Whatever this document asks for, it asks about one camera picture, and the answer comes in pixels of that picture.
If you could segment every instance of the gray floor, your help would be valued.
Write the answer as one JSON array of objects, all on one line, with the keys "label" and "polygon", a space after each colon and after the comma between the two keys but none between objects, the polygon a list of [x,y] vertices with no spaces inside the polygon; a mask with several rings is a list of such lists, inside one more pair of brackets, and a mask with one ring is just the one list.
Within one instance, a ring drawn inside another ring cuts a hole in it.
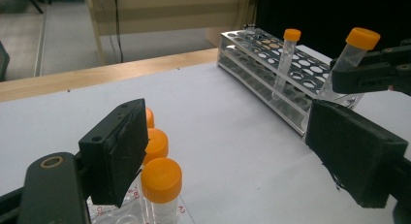
[{"label": "gray floor", "polygon": [[[90,15],[84,0],[39,3],[0,0],[0,41],[11,57],[6,80],[100,66]],[[121,35],[124,62],[214,48],[205,29]],[[102,37],[108,64],[120,63],[117,38]]]}]

